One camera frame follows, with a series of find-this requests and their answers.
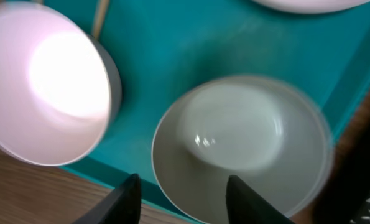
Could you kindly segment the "wooden chopstick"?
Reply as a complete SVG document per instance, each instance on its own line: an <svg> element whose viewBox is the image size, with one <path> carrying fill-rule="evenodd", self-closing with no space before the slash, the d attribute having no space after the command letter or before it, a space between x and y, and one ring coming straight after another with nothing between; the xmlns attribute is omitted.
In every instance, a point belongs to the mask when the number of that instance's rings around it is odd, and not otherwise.
<svg viewBox="0 0 370 224"><path fill-rule="evenodd" d="M94 14L93 25L91 29L91 35L98 39L104 24L107 10L109 8L110 0L98 0L96 5L96 11Z"/></svg>

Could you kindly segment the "grey green bowl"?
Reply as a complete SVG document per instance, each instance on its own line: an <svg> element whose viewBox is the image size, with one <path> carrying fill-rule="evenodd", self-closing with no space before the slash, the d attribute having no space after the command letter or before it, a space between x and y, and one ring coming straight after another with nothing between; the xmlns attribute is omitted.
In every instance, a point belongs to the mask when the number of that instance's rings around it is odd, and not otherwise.
<svg viewBox="0 0 370 224"><path fill-rule="evenodd" d="M231 175L291 217L321 192L332 166L331 131L318 106L285 82L252 75L213 80L181 96L152 143L163 194L202 223L228 223Z"/></svg>

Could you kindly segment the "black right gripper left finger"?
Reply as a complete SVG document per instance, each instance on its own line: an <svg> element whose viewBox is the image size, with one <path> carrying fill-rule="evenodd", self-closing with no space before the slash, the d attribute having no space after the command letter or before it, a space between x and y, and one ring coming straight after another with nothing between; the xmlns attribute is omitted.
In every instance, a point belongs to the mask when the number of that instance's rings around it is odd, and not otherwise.
<svg viewBox="0 0 370 224"><path fill-rule="evenodd" d="M141 196L141 179L132 174L73 224L138 224Z"/></svg>

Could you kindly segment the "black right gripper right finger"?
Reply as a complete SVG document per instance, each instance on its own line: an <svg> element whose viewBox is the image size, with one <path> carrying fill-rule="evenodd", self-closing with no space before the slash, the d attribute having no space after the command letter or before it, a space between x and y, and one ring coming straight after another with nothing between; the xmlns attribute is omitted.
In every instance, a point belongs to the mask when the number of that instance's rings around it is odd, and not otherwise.
<svg viewBox="0 0 370 224"><path fill-rule="evenodd" d="M228 178L226 209L230 224L294 224L237 175Z"/></svg>

